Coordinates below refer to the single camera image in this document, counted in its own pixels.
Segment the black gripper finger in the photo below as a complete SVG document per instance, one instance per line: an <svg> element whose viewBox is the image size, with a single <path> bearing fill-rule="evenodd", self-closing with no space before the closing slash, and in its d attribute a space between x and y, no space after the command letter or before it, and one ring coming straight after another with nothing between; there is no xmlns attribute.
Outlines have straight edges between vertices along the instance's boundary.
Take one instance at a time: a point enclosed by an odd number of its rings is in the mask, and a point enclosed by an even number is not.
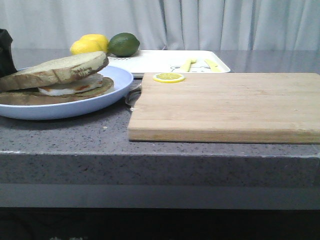
<svg viewBox="0 0 320 240"><path fill-rule="evenodd" d="M6 29L0 29L0 77L4 77L17 72L12 57L13 39Z"/></svg>

